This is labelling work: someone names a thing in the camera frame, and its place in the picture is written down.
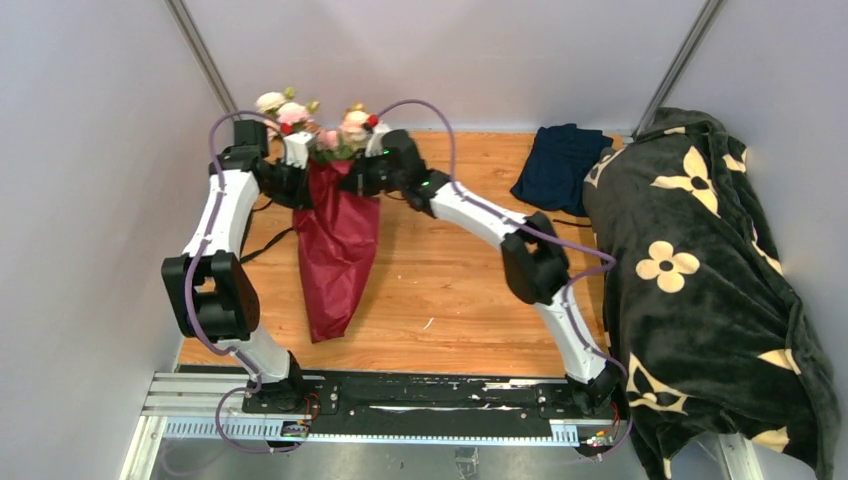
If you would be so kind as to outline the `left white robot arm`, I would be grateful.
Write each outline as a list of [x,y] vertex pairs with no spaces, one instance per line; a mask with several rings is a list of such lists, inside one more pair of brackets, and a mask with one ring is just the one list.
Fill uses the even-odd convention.
[[260,324],[260,300],[243,266],[243,242],[261,195],[292,209],[308,204],[308,160],[315,136],[289,124],[240,117],[233,142],[218,151],[216,121],[207,142],[208,195],[182,252],[163,260],[161,275],[178,328],[248,374],[243,408],[301,410],[310,395],[293,353]]

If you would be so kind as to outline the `maroon wrapping paper sheet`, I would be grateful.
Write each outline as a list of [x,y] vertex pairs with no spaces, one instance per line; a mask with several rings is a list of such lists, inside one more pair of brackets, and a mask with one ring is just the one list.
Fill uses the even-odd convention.
[[380,201],[339,188],[350,167],[345,161],[312,163],[308,186],[313,207],[293,213],[313,343],[345,335],[377,255]]

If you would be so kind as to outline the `pink fake flower bunch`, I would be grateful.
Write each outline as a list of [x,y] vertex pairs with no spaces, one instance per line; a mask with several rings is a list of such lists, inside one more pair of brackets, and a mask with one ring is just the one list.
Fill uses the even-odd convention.
[[284,91],[261,94],[254,102],[259,113],[272,118],[265,120],[269,140],[283,140],[285,136],[306,132],[315,139],[310,156],[319,163],[350,160],[356,151],[365,149],[376,132],[380,118],[367,111],[363,104],[349,107],[337,127],[320,125],[314,114],[320,103],[312,100],[307,104],[295,101],[296,91],[288,87]]

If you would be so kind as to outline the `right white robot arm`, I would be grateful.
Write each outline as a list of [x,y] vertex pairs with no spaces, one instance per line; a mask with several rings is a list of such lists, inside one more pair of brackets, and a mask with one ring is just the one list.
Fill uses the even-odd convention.
[[620,371],[582,317],[569,260],[547,215],[520,214],[480,197],[428,167],[407,131],[383,126],[370,129],[340,187],[361,197],[398,192],[413,210],[454,224],[498,250],[507,286],[540,315],[565,367],[564,392],[548,393],[546,400],[573,406],[589,418],[609,407]]

